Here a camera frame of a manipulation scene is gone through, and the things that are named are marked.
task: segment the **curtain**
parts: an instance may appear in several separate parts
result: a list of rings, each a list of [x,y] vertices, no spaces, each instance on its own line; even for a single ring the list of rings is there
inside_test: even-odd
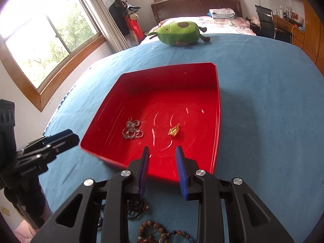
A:
[[[90,11],[91,16],[98,25],[101,33],[111,44],[115,52],[123,51],[128,48],[128,44],[118,29],[114,19],[102,0],[83,0]]]

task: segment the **electrical outlet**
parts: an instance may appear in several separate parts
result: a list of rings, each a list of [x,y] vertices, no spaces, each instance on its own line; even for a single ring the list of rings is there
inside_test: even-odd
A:
[[[9,209],[5,208],[4,206],[1,206],[1,212],[6,214],[7,216],[10,216]]]

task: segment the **wooden bead bracelet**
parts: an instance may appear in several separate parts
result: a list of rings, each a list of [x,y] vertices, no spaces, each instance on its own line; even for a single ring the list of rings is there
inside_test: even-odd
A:
[[[149,226],[152,226],[153,228],[157,229],[157,231],[160,233],[160,239],[158,242],[155,241],[154,236],[152,234],[147,239],[144,239],[145,230]],[[138,239],[136,243],[167,243],[167,240],[176,234],[185,237],[189,240],[190,243],[195,243],[193,238],[186,232],[181,230],[167,232],[161,224],[155,223],[152,220],[142,223],[142,225],[139,228]]]

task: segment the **green stuffed toy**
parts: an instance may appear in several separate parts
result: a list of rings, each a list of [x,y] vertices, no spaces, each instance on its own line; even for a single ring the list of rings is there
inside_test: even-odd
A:
[[[173,22],[159,27],[156,32],[151,32],[148,36],[154,35],[150,39],[157,36],[162,43],[170,46],[186,47],[197,43],[199,38],[204,42],[209,42],[210,37],[201,35],[199,30],[206,32],[207,28],[199,27],[196,23],[190,21]]]

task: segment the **silver bolt head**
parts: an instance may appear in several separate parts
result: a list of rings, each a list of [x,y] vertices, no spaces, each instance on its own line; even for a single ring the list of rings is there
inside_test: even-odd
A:
[[[204,176],[206,174],[206,172],[204,171],[204,170],[197,170],[196,171],[196,175],[198,175],[198,176]]]
[[[121,173],[120,173],[120,175],[121,176],[130,176],[131,175],[131,171],[130,170],[123,170]]]
[[[233,183],[236,185],[241,185],[243,184],[243,180],[241,178],[234,178]]]
[[[94,183],[94,180],[92,180],[92,179],[87,179],[87,180],[84,180],[84,182],[83,182],[83,184],[85,186],[92,186],[93,183]]]

